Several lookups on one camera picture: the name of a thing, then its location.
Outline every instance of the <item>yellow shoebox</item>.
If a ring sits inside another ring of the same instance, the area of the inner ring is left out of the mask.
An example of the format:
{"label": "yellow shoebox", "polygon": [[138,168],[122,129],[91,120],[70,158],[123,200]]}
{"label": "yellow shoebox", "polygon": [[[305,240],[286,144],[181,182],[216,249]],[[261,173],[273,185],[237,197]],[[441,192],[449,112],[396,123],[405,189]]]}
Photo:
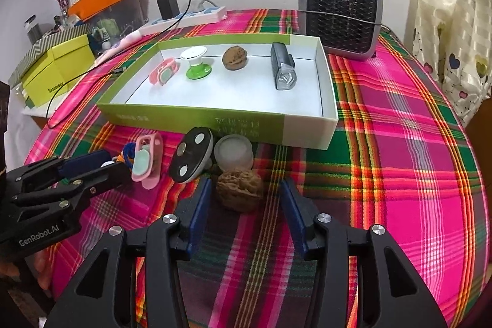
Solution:
{"label": "yellow shoebox", "polygon": [[[87,71],[94,60],[87,35],[48,49],[21,79],[27,101],[37,107],[49,102],[63,84]],[[57,96],[68,92],[77,81],[65,85]]]}

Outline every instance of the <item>metal screw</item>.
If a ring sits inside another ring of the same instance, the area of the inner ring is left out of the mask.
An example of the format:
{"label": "metal screw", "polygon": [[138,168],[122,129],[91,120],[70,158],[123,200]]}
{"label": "metal screw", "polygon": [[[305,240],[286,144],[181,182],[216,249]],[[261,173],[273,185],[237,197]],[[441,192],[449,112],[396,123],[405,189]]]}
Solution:
{"label": "metal screw", "polygon": [[372,227],[372,232],[376,235],[383,235],[386,232],[386,229],[382,225],[376,224]]}
{"label": "metal screw", "polygon": [[331,221],[331,215],[326,213],[318,214],[318,221],[322,223],[329,223]]}
{"label": "metal screw", "polygon": [[119,235],[123,232],[123,228],[121,228],[119,225],[115,225],[109,229],[109,235],[111,236],[116,236]]}
{"label": "metal screw", "polygon": [[178,217],[176,217],[176,215],[174,214],[166,214],[162,220],[166,223],[166,224],[172,224],[174,222],[176,222],[176,220],[178,219]]}

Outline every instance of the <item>plaid tablecloth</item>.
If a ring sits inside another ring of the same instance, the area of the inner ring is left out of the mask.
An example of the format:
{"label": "plaid tablecloth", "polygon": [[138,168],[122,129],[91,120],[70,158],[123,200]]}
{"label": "plaid tablecloth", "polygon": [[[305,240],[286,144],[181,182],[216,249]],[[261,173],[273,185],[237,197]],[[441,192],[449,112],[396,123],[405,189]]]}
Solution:
{"label": "plaid tablecloth", "polygon": [[[142,45],[91,73],[45,128],[27,163],[53,155],[105,148],[115,155],[145,130],[117,127],[95,102],[113,82],[95,79],[130,64],[159,40],[207,34],[297,29],[295,12],[230,12],[223,22],[146,38]],[[480,173],[470,143],[435,83],[391,34],[383,33],[377,57],[351,61],[330,55],[339,124],[327,151],[258,144],[254,169],[266,183],[266,201],[252,214],[235,214],[212,202],[200,251],[179,265],[188,319],[211,328],[302,327],[315,265],[294,252],[275,196],[291,176],[322,211],[354,227],[385,225],[429,286],[450,326],[456,326],[484,286],[488,218]],[[182,135],[165,138],[163,172]],[[127,230],[172,212],[196,183],[177,185],[165,173],[157,188],[140,184],[92,200],[82,231],[50,249],[53,292],[58,297],[77,267],[112,225]],[[137,315],[145,321],[144,261],[137,263]],[[355,278],[355,265],[351,266]],[[354,326],[356,284],[351,279],[349,326]]]}

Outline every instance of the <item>heater grille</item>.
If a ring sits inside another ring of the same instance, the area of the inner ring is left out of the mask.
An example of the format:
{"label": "heater grille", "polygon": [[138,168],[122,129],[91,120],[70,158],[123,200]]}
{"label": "heater grille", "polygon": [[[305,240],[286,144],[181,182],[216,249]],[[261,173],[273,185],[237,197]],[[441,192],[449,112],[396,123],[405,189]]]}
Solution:
{"label": "heater grille", "polygon": [[[376,22],[378,0],[307,0],[307,10],[340,14]],[[306,34],[321,39],[324,46],[366,53],[373,45],[378,26],[332,15],[306,13]]]}

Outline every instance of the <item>walnut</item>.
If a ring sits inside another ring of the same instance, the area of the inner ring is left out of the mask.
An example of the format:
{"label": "walnut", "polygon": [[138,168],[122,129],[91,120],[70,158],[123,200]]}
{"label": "walnut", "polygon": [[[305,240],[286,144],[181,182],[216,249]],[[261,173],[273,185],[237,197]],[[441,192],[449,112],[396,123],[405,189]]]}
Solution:
{"label": "walnut", "polygon": [[246,65],[248,53],[240,46],[227,49],[222,57],[222,63],[228,70],[239,70]]}
{"label": "walnut", "polygon": [[249,213],[263,199],[261,177],[251,170],[235,169],[223,173],[217,181],[217,195],[225,208]]}

